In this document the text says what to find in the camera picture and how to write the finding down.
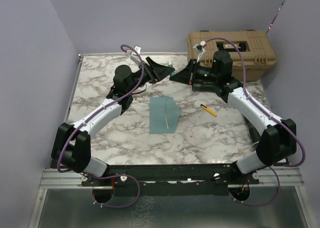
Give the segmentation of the green white glue stick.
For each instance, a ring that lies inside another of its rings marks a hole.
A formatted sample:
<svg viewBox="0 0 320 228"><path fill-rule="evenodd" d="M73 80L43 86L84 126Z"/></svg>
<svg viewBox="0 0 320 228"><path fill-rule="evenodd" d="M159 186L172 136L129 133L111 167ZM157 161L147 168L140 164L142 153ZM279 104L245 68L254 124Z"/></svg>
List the green white glue stick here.
<svg viewBox="0 0 320 228"><path fill-rule="evenodd" d="M173 67L173 64L172 64L171 61L168 63L168 66L171 67L171 68ZM173 72L170 73L169 76L172 77L174 74L175 74L175 69L173 70Z"/></svg>

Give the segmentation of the light blue paper envelope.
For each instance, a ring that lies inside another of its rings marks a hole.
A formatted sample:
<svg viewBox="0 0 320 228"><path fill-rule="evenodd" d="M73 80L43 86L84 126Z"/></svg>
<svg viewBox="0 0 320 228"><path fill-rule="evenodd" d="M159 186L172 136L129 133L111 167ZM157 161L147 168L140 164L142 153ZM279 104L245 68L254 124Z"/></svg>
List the light blue paper envelope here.
<svg viewBox="0 0 320 228"><path fill-rule="evenodd" d="M173 134L176 132L181 111L171 96L149 98L149 133Z"/></svg>

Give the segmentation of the beige paper letter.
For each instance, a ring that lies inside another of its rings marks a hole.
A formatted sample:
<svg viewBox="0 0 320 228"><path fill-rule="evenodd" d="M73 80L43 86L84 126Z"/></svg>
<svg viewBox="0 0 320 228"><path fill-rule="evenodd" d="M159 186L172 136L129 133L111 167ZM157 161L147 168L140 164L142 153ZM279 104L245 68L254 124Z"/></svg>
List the beige paper letter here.
<svg viewBox="0 0 320 228"><path fill-rule="evenodd" d="M166 128L169 129L169 124L168 124L168 120L167 120L166 114L164 114L164 118L165 118Z"/></svg>

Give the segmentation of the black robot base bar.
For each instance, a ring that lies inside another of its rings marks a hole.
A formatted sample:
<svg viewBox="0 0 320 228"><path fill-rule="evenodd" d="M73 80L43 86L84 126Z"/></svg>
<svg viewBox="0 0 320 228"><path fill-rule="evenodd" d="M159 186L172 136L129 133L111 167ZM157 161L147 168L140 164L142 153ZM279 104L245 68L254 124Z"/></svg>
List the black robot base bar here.
<svg viewBox="0 0 320 228"><path fill-rule="evenodd" d="M93 189L99 196L227 196L230 188L259 184L257 172L233 174L232 164L112 165L106 178L47 169L50 189Z"/></svg>

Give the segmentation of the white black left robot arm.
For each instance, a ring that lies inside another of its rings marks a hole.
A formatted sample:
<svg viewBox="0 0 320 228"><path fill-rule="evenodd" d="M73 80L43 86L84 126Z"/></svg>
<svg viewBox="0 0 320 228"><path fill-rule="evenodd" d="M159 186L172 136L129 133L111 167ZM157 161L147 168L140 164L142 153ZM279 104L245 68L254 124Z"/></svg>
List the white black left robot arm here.
<svg viewBox="0 0 320 228"><path fill-rule="evenodd" d="M150 57L139 62L132 72L128 65L114 71L113 86L105 100L86 117L73 124L62 123L56 133L51 158L66 171L93 175L97 184L106 185L111 178L108 165L91 154L92 138L110 121L121 116L133 102L132 92L146 83L155 84L175 71L173 67L156 63Z"/></svg>

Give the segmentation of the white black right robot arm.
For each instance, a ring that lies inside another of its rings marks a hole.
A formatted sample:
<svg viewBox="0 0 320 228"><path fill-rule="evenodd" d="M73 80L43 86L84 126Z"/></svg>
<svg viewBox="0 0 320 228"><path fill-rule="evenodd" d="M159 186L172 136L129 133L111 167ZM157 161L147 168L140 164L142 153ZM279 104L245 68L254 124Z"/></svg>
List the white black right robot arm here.
<svg viewBox="0 0 320 228"><path fill-rule="evenodd" d="M233 77L233 60L227 51L213 55L211 67L201 66L190 59L187 66L170 77L170 81L189 85L193 91L215 93L225 103L236 108L257 130L260 139L255 151L237 160L229 177L240 184L248 173L293 155L297 151L294 139L296 124L292 119L283 120L249 95L244 85Z"/></svg>

